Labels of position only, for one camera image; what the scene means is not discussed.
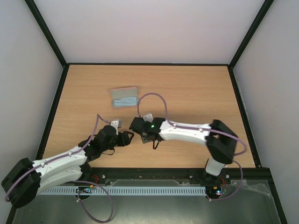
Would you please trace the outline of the black round sunglasses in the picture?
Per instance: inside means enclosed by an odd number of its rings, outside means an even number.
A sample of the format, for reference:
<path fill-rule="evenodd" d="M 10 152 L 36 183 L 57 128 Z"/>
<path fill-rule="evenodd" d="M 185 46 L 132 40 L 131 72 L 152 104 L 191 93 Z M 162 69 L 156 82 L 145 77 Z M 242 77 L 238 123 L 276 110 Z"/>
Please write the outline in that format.
<path fill-rule="evenodd" d="M 142 140 L 142 143 L 145 144 L 145 143 L 149 143 L 149 142 L 155 142 L 155 138 L 151 135 L 148 135 L 148 136 L 141 136 L 141 140 Z"/>

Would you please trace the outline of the light blue cleaning cloth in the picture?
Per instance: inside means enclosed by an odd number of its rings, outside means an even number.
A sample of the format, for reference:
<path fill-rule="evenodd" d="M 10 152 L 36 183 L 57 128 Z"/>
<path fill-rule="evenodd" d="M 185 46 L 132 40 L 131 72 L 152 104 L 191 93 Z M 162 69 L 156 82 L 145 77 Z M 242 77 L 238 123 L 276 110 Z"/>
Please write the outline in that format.
<path fill-rule="evenodd" d="M 132 107 L 138 103 L 138 97 L 126 97 L 120 99 L 114 99 L 112 106 L 114 108 Z"/>

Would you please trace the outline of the pink glasses case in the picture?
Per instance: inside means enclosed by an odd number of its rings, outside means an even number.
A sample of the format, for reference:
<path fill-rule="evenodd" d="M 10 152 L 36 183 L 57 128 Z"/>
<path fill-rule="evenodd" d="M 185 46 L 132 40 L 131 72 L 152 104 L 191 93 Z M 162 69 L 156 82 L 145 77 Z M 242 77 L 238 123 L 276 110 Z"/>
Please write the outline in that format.
<path fill-rule="evenodd" d="M 115 88 L 110 91 L 110 95 L 113 108 L 134 107 L 139 100 L 137 87 Z"/>

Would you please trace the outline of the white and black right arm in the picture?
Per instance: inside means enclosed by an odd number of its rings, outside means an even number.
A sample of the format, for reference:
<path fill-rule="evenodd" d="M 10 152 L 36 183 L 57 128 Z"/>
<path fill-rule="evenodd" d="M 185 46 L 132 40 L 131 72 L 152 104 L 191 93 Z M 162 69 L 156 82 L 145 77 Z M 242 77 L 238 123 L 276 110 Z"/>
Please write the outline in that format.
<path fill-rule="evenodd" d="M 233 162 L 238 136 L 222 121 L 211 124 L 186 124 L 165 118 L 135 117 L 129 129 L 139 134 L 144 143 L 179 140 L 206 146 L 211 157 L 207 160 L 204 178 L 213 183 L 219 179 L 225 165 Z"/>

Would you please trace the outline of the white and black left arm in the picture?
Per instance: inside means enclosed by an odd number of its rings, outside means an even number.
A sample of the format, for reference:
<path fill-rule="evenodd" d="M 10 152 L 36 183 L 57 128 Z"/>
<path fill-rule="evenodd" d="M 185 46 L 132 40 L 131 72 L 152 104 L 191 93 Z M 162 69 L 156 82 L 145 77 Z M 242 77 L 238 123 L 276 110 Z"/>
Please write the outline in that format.
<path fill-rule="evenodd" d="M 49 188 L 66 182 L 88 181 L 92 175 L 91 161 L 106 151 L 114 152 L 116 147 L 128 146 L 133 137 L 132 132 L 119 132 L 106 125 L 64 153 L 35 161 L 23 158 L 1 182 L 6 193 L 4 200 L 21 208 Z"/>

